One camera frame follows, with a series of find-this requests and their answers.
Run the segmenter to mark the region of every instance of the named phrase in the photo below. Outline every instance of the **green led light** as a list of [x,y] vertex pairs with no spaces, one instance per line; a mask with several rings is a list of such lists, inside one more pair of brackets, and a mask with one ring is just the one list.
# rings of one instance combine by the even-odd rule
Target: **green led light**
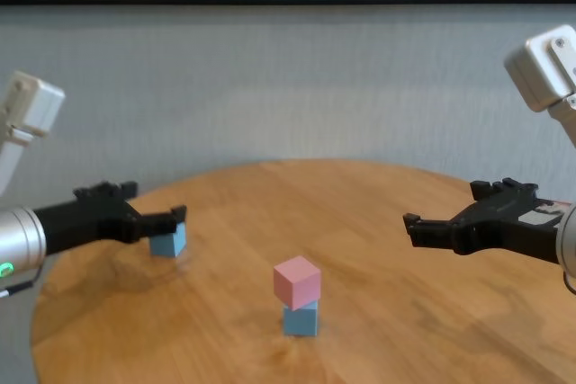
[[0,278],[4,278],[14,272],[14,265],[12,263],[0,264]]

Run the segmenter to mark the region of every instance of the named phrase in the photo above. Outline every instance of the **pink cube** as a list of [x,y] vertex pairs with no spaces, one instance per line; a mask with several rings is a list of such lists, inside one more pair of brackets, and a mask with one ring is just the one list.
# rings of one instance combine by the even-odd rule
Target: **pink cube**
[[320,269],[303,256],[278,264],[274,267],[274,294],[291,310],[320,299]]

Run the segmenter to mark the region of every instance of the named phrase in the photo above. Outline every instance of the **stacked cubes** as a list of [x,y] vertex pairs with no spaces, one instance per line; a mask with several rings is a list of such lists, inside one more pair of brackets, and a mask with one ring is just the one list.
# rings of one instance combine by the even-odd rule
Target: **stacked cubes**
[[274,268],[274,294],[283,302],[285,335],[318,334],[320,269],[297,256]]

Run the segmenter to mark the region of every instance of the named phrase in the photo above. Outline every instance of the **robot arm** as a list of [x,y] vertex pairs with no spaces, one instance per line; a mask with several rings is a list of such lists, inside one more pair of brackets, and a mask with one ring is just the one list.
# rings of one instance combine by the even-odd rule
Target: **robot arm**
[[22,72],[13,74],[0,105],[0,196],[10,183],[24,149],[50,132],[65,95],[61,89]]
[[[505,61],[526,105],[562,124],[576,147],[576,31],[564,25],[527,40]],[[403,216],[415,247],[469,255],[501,248],[563,268],[566,287],[576,278],[576,204],[544,200],[538,186],[512,179],[472,182],[475,203],[450,220]]]
[[[50,131],[64,93],[33,76],[16,73],[0,106],[0,195],[9,184],[23,150],[34,137]],[[31,210],[18,207],[0,211],[0,279],[30,269],[41,269],[48,255],[110,239],[126,244],[143,237],[176,232],[185,221],[186,207],[141,215],[127,200],[138,185],[99,183],[74,191],[75,200]],[[30,288],[34,281],[0,290],[0,298]]]

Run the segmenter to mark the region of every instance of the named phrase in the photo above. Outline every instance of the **wooden table surface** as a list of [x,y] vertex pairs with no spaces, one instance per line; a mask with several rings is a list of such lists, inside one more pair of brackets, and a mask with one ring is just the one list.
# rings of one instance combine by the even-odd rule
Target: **wooden table surface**
[[[339,160],[233,167],[139,197],[142,212],[188,206],[188,249],[63,254],[33,320],[40,383],[576,382],[559,266],[411,246],[403,213],[449,219],[471,202],[464,181]],[[296,255],[322,270],[318,337],[282,332],[272,267]]]

